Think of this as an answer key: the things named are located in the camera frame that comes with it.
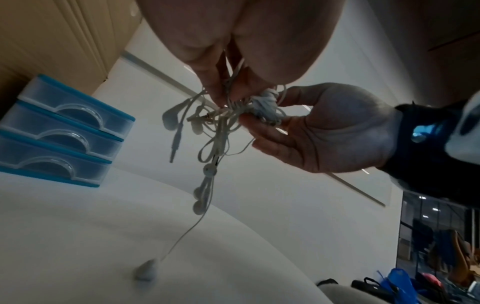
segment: palm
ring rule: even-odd
[[[396,110],[358,87],[321,84],[290,88],[282,106],[312,105],[307,116],[282,123],[288,135],[251,118],[242,123],[254,147],[309,172],[348,172],[381,166],[392,153]]]

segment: person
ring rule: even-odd
[[[343,0],[137,2],[152,30],[191,66],[219,106],[227,99],[222,86],[230,77],[227,60],[233,67],[241,58],[247,63],[230,88],[233,101],[290,83],[325,48],[344,5]],[[480,166],[465,161],[463,154],[454,158],[446,152],[457,125],[469,114],[462,106],[393,108],[362,88],[336,83],[289,88],[281,106],[292,105],[312,110],[285,118],[281,127],[287,135],[253,115],[240,118],[255,137],[254,148],[312,173],[377,167],[406,190],[477,204],[474,176]],[[480,119],[477,112],[469,132]]]

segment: drawer handle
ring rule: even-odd
[[[47,136],[53,136],[53,135],[62,135],[62,136],[67,136],[74,138],[78,140],[84,147],[85,147],[85,152],[88,153],[90,151],[90,144],[88,140],[81,134],[75,133],[73,131],[68,131],[68,130],[48,130],[45,132],[40,133],[38,136],[38,139],[41,139],[43,137]]]
[[[57,107],[55,109],[55,112],[64,111],[64,110],[79,110],[79,111],[88,113],[91,116],[93,116],[93,118],[95,118],[95,120],[98,122],[99,129],[104,127],[104,120],[102,119],[100,114],[98,114],[95,110],[92,110],[89,107],[86,107],[84,105],[79,105],[79,104],[66,104],[66,105],[61,105]]]
[[[67,161],[65,161],[61,158],[57,158],[57,157],[53,157],[53,156],[34,157],[34,158],[29,159],[29,160],[21,162],[20,164],[18,164],[18,167],[23,168],[23,167],[28,166],[28,165],[39,164],[39,163],[50,163],[50,164],[58,165],[68,172],[68,174],[70,175],[70,179],[73,179],[73,177],[75,176],[75,169],[72,167],[72,165],[70,165]]]

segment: blue drawer trim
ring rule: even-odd
[[[24,108],[28,108],[32,111],[35,111],[35,112],[38,112],[38,113],[42,113],[44,115],[47,115],[49,117],[52,117],[53,119],[56,119],[56,120],[59,120],[61,122],[64,122],[66,124],[69,124],[71,126],[74,126],[74,127],[77,127],[79,129],[82,129],[82,130],[85,130],[85,131],[88,131],[88,132],[91,132],[91,133],[95,133],[97,135],[100,135],[100,136],[103,136],[103,137],[106,137],[106,138],[110,138],[110,139],[113,139],[113,140],[116,140],[116,141],[120,141],[120,142],[123,142],[124,139],[120,138],[120,137],[117,137],[115,135],[112,135],[112,134],[109,134],[107,132],[104,132],[104,131],[100,131],[100,130],[97,130],[97,129],[94,129],[92,127],[89,127],[87,125],[84,125],[82,123],[79,123],[79,122],[76,122],[70,118],[66,118],[62,115],[59,115],[57,113],[53,113],[53,112],[50,112],[48,110],[45,110],[45,109],[42,109],[40,107],[37,107],[33,104],[29,104],[28,102],[25,102],[25,101],[21,101],[21,100],[17,100],[16,104],[18,104],[19,106],[22,106]]]
[[[63,153],[63,154],[78,157],[78,158],[81,158],[81,159],[84,159],[84,160],[92,161],[92,162],[95,162],[95,163],[103,163],[103,164],[109,164],[109,165],[112,163],[111,161],[106,160],[106,159],[82,154],[82,153],[79,153],[79,152],[76,152],[76,151],[71,151],[69,149],[65,149],[65,148],[62,148],[62,147],[51,145],[49,143],[46,143],[46,142],[43,142],[43,141],[38,141],[38,140],[29,138],[29,137],[26,137],[26,136],[22,136],[22,135],[19,135],[19,134],[15,134],[15,133],[12,133],[12,132],[0,130],[0,135],[2,135],[4,137],[7,137],[7,138],[10,138],[10,139],[18,140],[18,141],[21,141],[21,142],[26,142],[26,143],[29,143],[31,145],[37,146],[37,147],[52,150],[52,151],[55,151],[55,152],[58,152],[58,153]]]
[[[45,180],[51,180],[51,181],[54,181],[54,182],[60,182],[60,183],[66,183],[66,184],[73,184],[73,185],[91,187],[91,188],[100,187],[100,185],[89,184],[89,183],[80,182],[80,181],[74,181],[74,180],[71,180],[71,179],[61,178],[61,177],[48,175],[48,174],[43,174],[43,173],[32,172],[32,171],[28,171],[28,170],[24,170],[24,169],[11,169],[11,168],[6,168],[6,167],[0,166],[0,172],[5,172],[5,173],[9,173],[9,174],[16,174],[16,175],[21,175],[21,176],[27,176],[27,177],[34,177],[34,178],[45,179]]]
[[[86,101],[88,101],[88,102],[90,102],[90,103],[92,103],[92,104],[94,104],[94,105],[96,105],[96,106],[99,106],[99,107],[101,107],[101,108],[103,108],[103,109],[105,109],[105,110],[107,110],[107,111],[109,111],[109,112],[115,113],[115,114],[117,114],[117,115],[119,115],[119,116],[122,116],[122,117],[128,119],[128,120],[135,121],[135,117],[133,117],[132,115],[129,115],[129,114],[125,113],[125,112],[122,112],[122,111],[120,111],[119,109],[116,109],[116,108],[114,108],[114,107],[112,107],[112,106],[109,106],[109,105],[101,102],[101,101],[98,100],[98,99],[93,98],[92,96],[89,96],[89,95],[87,95],[87,94],[84,94],[84,93],[82,93],[82,92],[80,92],[80,91],[75,90],[74,88],[71,88],[71,87],[69,87],[69,86],[67,86],[67,85],[64,85],[64,84],[61,83],[60,81],[57,81],[57,80],[55,80],[55,79],[53,79],[53,78],[50,78],[50,77],[48,77],[47,75],[40,74],[40,75],[38,75],[38,78],[42,79],[43,81],[45,81],[46,83],[48,83],[48,84],[50,84],[50,85],[52,85],[52,86],[55,86],[55,87],[57,87],[57,88],[65,91],[65,92],[67,92],[67,93],[70,93],[70,94],[72,94],[72,95],[75,95],[75,96],[77,96],[78,98],[81,98],[81,99],[83,99],[83,100],[86,100]]]

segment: ceiling light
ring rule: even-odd
[[[275,128],[275,129],[277,129],[280,133],[284,133],[285,135],[288,135],[288,132],[285,130],[282,130],[280,128]]]
[[[191,73],[193,73],[193,74],[196,75],[196,73],[192,70],[191,67],[189,67],[189,66],[183,66],[183,67],[186,68],[189,72],[191,72]]]

